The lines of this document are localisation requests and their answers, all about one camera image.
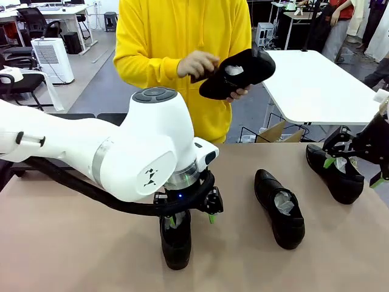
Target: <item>white appliance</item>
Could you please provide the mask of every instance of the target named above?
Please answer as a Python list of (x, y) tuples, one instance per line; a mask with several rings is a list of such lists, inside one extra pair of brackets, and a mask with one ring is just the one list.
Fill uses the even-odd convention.
[(74, 81), (69, 58), (61, 38), (37, 38), (31, 41), (42, 71), (53, 84), (69, 84)]
[(272, 23), (258, 23), (256, 29), (255, 43), (258, 47), (265, 46), (272, 38), (274, 25)]

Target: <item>robot logo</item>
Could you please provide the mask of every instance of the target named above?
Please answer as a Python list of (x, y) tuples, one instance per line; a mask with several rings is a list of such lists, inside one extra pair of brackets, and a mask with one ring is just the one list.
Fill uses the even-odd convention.
[(149, 182), (147, 184), (144, 185), (144, 187), (146, 186), (149, 186), (150, 184), (154, 184), (154, 186), (156, 186), (156, 183), (152, 180), (153, 176), (158, 172), (158, 170), (154, 170), (154, 169), (150, 169), (150, 170), (147, 170), (146, 171), (146, 175), (149, 173)]

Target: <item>yellow hoodie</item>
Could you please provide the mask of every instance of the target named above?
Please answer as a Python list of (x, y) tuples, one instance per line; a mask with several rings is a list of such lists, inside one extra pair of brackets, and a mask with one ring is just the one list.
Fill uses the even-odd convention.
[(200, 96), (202, 82), (179, 78), (177, 66), (194, 50), (222, 62), (251, 48), (246, 0), (120, 0), (119, 16), (114, 64), (120, 77), (141, 88), (176, 89), (188, 106), (195, 136), (224, 142), (231, 105)]

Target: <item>person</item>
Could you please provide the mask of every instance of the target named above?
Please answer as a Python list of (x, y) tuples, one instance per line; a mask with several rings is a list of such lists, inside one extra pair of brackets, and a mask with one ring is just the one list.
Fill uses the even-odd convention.
[(377, 69), (370, 75), (365, 77), (363, 81), (364, 84), (370, 88), (375, 87), (381, 80), (389, 83), (389, 52), (386, 56), (379, 62)]
[(232, 92), (226, 100), (199, 95), (202, 82), (220, 62), (251, 48), (246, 0), (120, 0), (114, 65), (119, 76), (140, 88), (176, 89), (188, 106), (194, 134), (224, 142), (232, 121), (231, 102), (248, 93)]
[(370, 12), (367, 21), (365, 32), (362, 37), (362, 44), (358, 49), (366, 50), (370, 41), (376, 32), (379, 22), (384, 15), (385, 8), (388, 2), (386, 0), (371, 0), (369, 4)]
[[(308, 0), (304, 0), (299, 2), (297, 6), (301, 7), (307, 3)], [(322, 55), (335, 62), (339, 50), (347, 37), (347, 29), (353, 17), (354, 6), (351, 0), (329, 0), (329, 4), (334, 8), (330, 22), (332, 28), (322, 50)]]

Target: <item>table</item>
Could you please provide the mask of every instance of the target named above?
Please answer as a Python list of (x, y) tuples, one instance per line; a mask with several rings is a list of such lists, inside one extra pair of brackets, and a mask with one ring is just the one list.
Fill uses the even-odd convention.
[(309, 25), (309, 23), (302, 23), (301, 21), (302, 20), (311, 20), (312, 19), (312, 15), (313, 15), (313, 12), (303, 12), (303, 15), (294, 15), (295, 12), (284, 12), (284, 14), (288, 17), (291, 18), (291, 24), (289, 25), (289, 30), (287, 32), (287, 37), (286, 37), (286, 42), (285, 42), (285, 48), (284, 50), (287, 50), (287, 46), (289, 45), (289, 39), (291, 38), (291, 31), (292, 31), (292, 26), (295, 25), (295, 26), (298, 26), (298, 25), (302, 25), (302, 26), (306, 26), (306, 25)]
[[(14, 177), (0, 193), (0, 291), (387, 291), (389, 210), (373, 190), (336, 202), (305, 144), (219, 147), (210, 168), (225, 212), (214, 225), (192, 212), (182, 271), (164, 263), (157, 218), (111, 210), (38, 173)], [(276, 244), (255, 198), (259, 168), (299, 200), (306, 236), (294, 251)]]
[(320, 53), (267, 52), (276, 70), (263, 81), (270, 95), (264, 126), (274, 105), (298, 125), (366, 125), (378, 112), (375, 92)]
[[(44, 15), (46, 19), (71, 20), (73, 23), (75, 23), (75, 28), (77, 28), (78, 38), (83, 48), (83, 51), (80, 52), (80, 55), (85, 54), (92, 46), (98, 43), (97, 40), (93, 39), (93, 33), (89, 23), (88, 11), (86, 10), (90, 6), (91, 5), (82, 4), (82, 5), (61, 7), (61, 9), (54, 10), (54, 11), (41, 11), (41, 13)], [(78, 25), (77, 14), (85, 14), (86, 22), (88, 24), (89, 31), (91, 33), (91, 43), (89, 46), (85, 44), (85, 40), (82, 36), (80, 26)], [(14, 22), (16, 24), (16, 28), (18, 30), (18, 35), (21, 39), (22, 45), (25, 46), (23, 42), (23, 38), (20, 33), (19, 26), (16, 22), (17, 15), (18, 15), (17, 10), (10, 11), (10, 12), (0, 12), (0, 23)]]
[(288, 5), (288, 2), (272, 2), (272, 8), (270, 9), (270, 16), (269, 16), (269, 22), (272, 22), (272, 14), (273, 14), (273, 6), (277, 7), (277, 14), (275, 15), (275, 19), (273, 21), (274, 24), (274, 32), (275, 35), (278, 27), (278, 13), (280, 12), (281, 7), (286, 7)]

